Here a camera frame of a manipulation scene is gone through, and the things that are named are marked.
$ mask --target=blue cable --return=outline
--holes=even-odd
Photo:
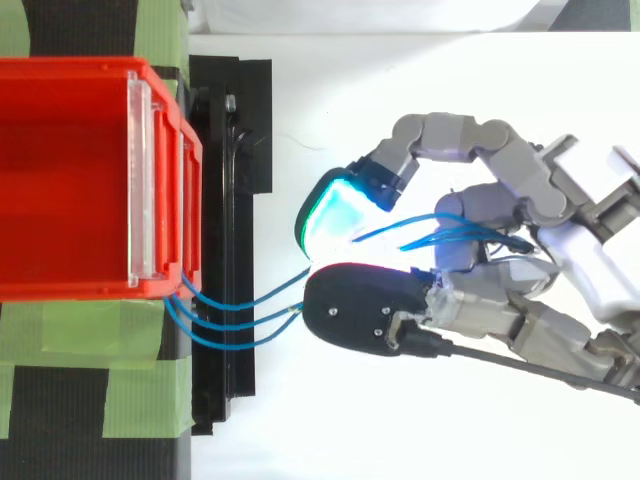
[[[456,222],[462,223],[464,225],[472,225],[472,226],[476,226],[476,227],[480,227],[480,228],[486,228],[486,227],[481,227],[480,225],[472,222],[471,220],[468,220],[464,217],[461,217],[460,215],[454,215],[453,213],[427,213],[425,215],[418,215],[417,217],[411,217],[411,218],[407,218],[405,220],[401,220],[399,222],[396,223],[392,223],[391,225],[387,225],[386,227],[382,227],[379,228],[377,230],[374,230],[372,232],[369,233],[365,233],[364,235],[361,235],[360,237],[356,238],[355,240],[353,240],[353,243],[360,243],[364,240],[367,240],[371,237],[375,237],[376,235],[380,235],[384,232],[388,232],[389,230],[395,230],[396,228],[400,228],[400,227],[404,227],[406,225],[411,225],[412,223],[417,223],[417,222],[422,222],[425,220],[437,220],[437,219],[448,219],[448,220],[454,220]]]
[[[215,348],[217,350],[227,350],[227,351],[232,351],[232,352],[233,351],[237,352],[237,351],[240,351],[240,350],[250,350],[252,348],[255,348],[255,347],[263,345],[263,344],[265,344],[267,342],[270,342],[271,340],[276,338],[278,335],[280,335],[282,332],[284,332],[287,329],[287,327],[289,325],[291,325],[293,323],[293,321],[298,317],[298,315],[300,315],[300,312],[294,313],[293,315],[291,315],[289,317],[289,319],[285,323],[283,323],[280,326],[280,328],[278,328],[275,332],[273,332],[268,337],[263,338],[262,340],[257,340],[255,342],[251,342],[251,343],[241,343],[241,344],[236,344],[236,345],[226,345],[224,343],[210,342],[210,341],[205,340],[204,338],[200,338],[199,336],[194,334],[191,330],[189,330],[189,328],[184,324],[184,322],[182,320],[180,320],[179,315],[176,313],[175,309],[173,308],[173,305],[171,304],[171,300],[169,300],[168,297],[164,297],[162,300],[164,301],[164,305],[167,308],[167,311],[169,312],[169,315],[171,315],[171,318],[176,323],[176,325],[180,328],[180,330],[182,330],[189,337],[191,337],[191,339],[194,342],[199,343],[203,347]]]
[[[180,298],[176,294],[171,295],[171,300],[173,300],[173,303],[178,307],[178,310],[186,315],[193,323],[195,323],[196,325],[200,325],[202,328],[207,328],[209,330],[215,330],[218,332],[236,332],[239,330],[247,330],[249,328],[253,328],[257,325],[261,325],[263,323],[267,323],[271,320],[281,317],[286,313],[302,309],[302,302],[300,302],[296,303],[295,305],[291,305],[290,307],[284,308],[279,312],[272,313],[271,315],[268,315],[264,318],[254,320],[253,322],[239,323],[236,325],[219,325],[217,323],[210,323],[202,320],[200,317],[195,315],[187,308],[187,306],[182,302],[182,300],[180,300]]]
[[[403,252],[408,252],[411,250],[416,250],[422,247],[440,245],[443,243],[452,243],[452,242],[495,242],[506,245],[507,247],[511,247],[515,250],[519,250],[521,252],[531,252],[533,251],[533,245],[531,245],[526,240],[522,240],[519,238],[508,237],[506,235],[496,234],[493,235],[485,235],[485,234],[474,234],[474,235],[462,235],[462,236],[454,236],[454,237],[442,237],[442,238],[429,238],[429,236],[416,240],[414,242],[408,243],[407,245],[403,245],[400,247],[400,250]]]
[[[200,300],[202,303],[204,303],[205,305],[209,305],[210,307],[217,308],[218,310],[226,310],[226,311],[229,311],[229,312],[239,312],[241,310],[248,310],[249,308],[253,308],[256,305],[259,305],[259,304],[261,304],[263,302],[266,302],[267,300],[275,297],[277,294],[279,294],[283,290],[289,288],[294,283],[297,283],[300,280],[302,280],[304,277],[306,277],[309,274],[310,270],[311,270],[311,268],[307,268],[306,270],[303,270],[298,275],[293,277],[291,280],[287,280],[285,283],[280,285],[278,288],[275,288],[271,292],[269,292],[266,295],[258,298],[257,300],[254,300],[253,302],[240,303],[238,305],[227,305],[225,303],[219,303],[219,302],[216,302],[215,300],[211,300],[210,298],[205,297],[202,293],[200,293],[198,291],[198,289],[195,287],[195,285],[193,285],[189,281],[189,278],[185,275],[184,272],[182,273],[182,282],[191,291],[191,293],[193,293],[195,295],[195,297],[198,300]]]

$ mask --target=black mounting rail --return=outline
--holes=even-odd
[[[272,189],[271,61],[190,57],[190,123],[203,144],[202,293],[227,304],[253,293],[253,195]],[[223,325],[253,321],[253,309],[219,311],[195,301],[201,318]],[[253,329],[193,331],[220,343],[253,342]],[[193,435],[227,420],[234,397],[255,395],[253,350],[193,344]]]

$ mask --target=metal bolt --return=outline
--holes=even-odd
[[[224,107],[228,113],[233,113],[236,111],[236,96],[235,95],[227,95],[224,99]]]

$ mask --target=red storage box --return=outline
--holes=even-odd
[[[136,58],[0,60],[0,302],[200,284],[202,146]]]

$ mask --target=robotic hand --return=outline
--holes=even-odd
[[[528,255],[492,259],[483,242],[470,240],[437,246],[431,272],[332,265],[308,280],[309,329],[362,352],[464,355],[640,404],[640,161],[621,147],[598,150],[571,135],[536,147],[497,120],[479,125],[448,113],[408,115],[371,154],[320,181],[298,217],[303,249],[313,230],[309,213],[322,207],[331,179],[390,211],[418,158],[479,158],[497,182],[446,195],[436,213],[505,233],[525,226],[553,262]],[[335,226],[340,219],[325,220]],[[445,218],[440,226],[452,222]],[[608,329],[592,338],[580,321],[533,300],[559,274]],[[524,360],[456,346],[434,329],[499,339]]]

